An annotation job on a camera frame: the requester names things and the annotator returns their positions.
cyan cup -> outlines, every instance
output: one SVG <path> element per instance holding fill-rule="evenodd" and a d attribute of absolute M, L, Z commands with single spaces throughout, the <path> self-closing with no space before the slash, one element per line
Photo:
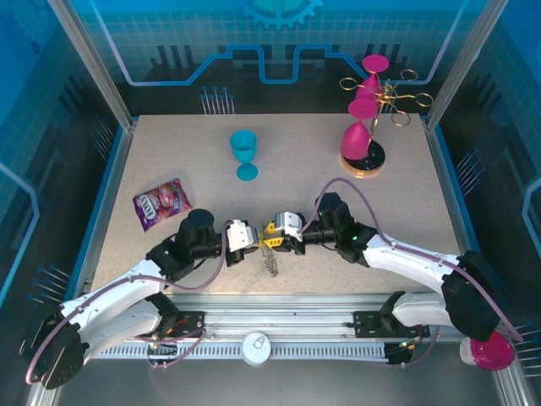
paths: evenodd
<path fill-rule="evenodd" d="M 250 163 L 257 151 L 257 137 L 247 129 L 241 129 L 231 136 L 233 155 L 241 163 Z"/>

speckled table surface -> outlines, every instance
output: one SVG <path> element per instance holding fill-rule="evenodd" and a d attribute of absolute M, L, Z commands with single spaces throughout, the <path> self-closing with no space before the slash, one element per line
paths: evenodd
<path fill-rule="evenodd" d="M 455 234 L 425 138 L 421 120 L 412 115 L 407 127 L 384 115 L 375 138 L 387 155 L 373 178 L 355 179 L 342 166 L 339 148 L 348 114 L 176 115 L 142 116 L 134 134 L 111 221 L 96 269 L 93 288 L 126 272 L 166 236 L 177 232 L 186 213 L 167 219 L 146 233 L 132 198 L 180 178 L 194 207 L 211 211 L 215 229 L 230 218 L 260 228 L 279 211 L 308 215 L 314 199 L 331 178 L 353 179 L 365 192 L 386 233 L 428 250 L 458 254 Z M 239 129 L 258 136 L 256 180 L 237 179 L 238 162 L 229 138 Z M 345 184 L 336 191 L 357 221 L 372 225 L 363 202 Z M 378 269 L 346 263 L 334 252 L 309 246 L 306 256 L 276 253 L 278 275 L 266 269 L 260 251 L 244 262 L 224 267 L 207 288 L 214 294 L 370 294 L 426 287 Z M 183 279 L 196 286 L 215 270 L 207 261 Z"/>

candy bag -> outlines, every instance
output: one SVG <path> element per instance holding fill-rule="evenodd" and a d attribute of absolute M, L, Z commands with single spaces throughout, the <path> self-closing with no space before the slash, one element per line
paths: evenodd
<path fill-rule="evenodd" d="M 145 231 L 166 218 L 192 208 L 178 179 L 135 196 L 134 206 Z"/>

black bracket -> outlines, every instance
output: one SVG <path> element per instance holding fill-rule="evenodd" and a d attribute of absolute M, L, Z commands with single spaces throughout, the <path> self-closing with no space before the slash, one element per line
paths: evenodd
<path fill-rule="evenodd" d="M 406 327 L 397 322 L 390 328 L 379 311 L 354 311 L 353 323 L 348 326 L 355 330 L 355 338 L 415 338 L 419 335 L 416 327 Z M 420 327 L 423 338 L 430 337 L 428 326 Z"/>
<path fill-rule="evenodd" d="M 175 338 L 194 332 L 198 328 L 205 326 L 204 311 L 179 311 L 176 320 L 168 331 L 164 332 L 165 337 Z M 201 337 L 201 333 L 194 334 L 191 337 Z"/>

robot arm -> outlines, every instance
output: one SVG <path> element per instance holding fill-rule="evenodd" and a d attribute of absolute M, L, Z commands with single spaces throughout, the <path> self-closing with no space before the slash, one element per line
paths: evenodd
<path fill-rule="evenodd" d="M 296 255 L 304 255 L 306 245 L 334 243 L 336 252 L 345 261 L 400 274 L 434 291 L 434 294 L 393 294 L 380 311 L 383 324 L 390 330 L 437 324 L 454 326 L 479 341 L 489 339 L 500 317 L 453 266 L 460 267 L 481 284 L 501 310 L 511 305 L 506 286 L 479 253 L 441 254 L 404 244 L 386 234 L 382 236 L 375 228 L 355 222 L 337 193 L 323 195 L 318 219 L 307 227 L 301 214 L 278 213 L 265 230 L 263 242 L 273 250 L 293 251 Z"/>
<path fill-rule="evenodd" d="M 462 256 L 445 255 L 379 234 L 375 228 L 355 222 L 336 193 L 323 195 L 318 219 L 308 225 L 300 214 L 278 213 L 261 242 L 246 221 L 228 222 L 221 238 L 213 223 L 208 211 L 193 210 L 181 222 L 174 241 L 166 239 L 158 244 L 118 279 L 58 307 L 40 306 L 20 348 L 26 362 L 34 365 L 37 380 L 47 389 L 59 387 L 105 348 L 141 334 L 164 338 L 175 330 L 179 320 L 190 317 L 179 315 L 163 294 L 167 286 L 186 277 L 197 260 L 224 255 L 227 266 L 232 266 L 261 244 L 297 255 L 305 254 L 306 245 L 334 244 L 345 261 L 395 272 L 432 289 L 430 294 L 395 292 L 390 296 L 374 325 L 390 335 L 404 327 L 434 324 L 454 326 L 479 341 L 489 339 L 500 318 L 487 299 L 456 271 L 457 267 L 480 283 L 501 310 L 511 304 L 505 285 L 480 254 L 468 251 Z M 181 330 L 186 333 L 195 328 Z"/>
<path fill-rule="evenodd" d="M 194 269 L 194 261 L 221 255 L 222 239 L 213 223 L 208 211 L 193 210 L 181 222 L 174 241 L 158 244 L 122 276 L 58 307 L 38 307 L 19 350 L 29 364 L 46 337 L 62 323 L 33 370 L 44 387 L 59 387 L 95 354 L 126 339 L 156 330 L 160 331 L 158 338 L 163 338 L 169 330 L 165 327 L 179 319 L 178 309 L 162 293 L 166 283 L 186 277 Z M 246 221 L 228 222 L 225 235 L 228 266 L 258 248 L 257 233 Z"/>

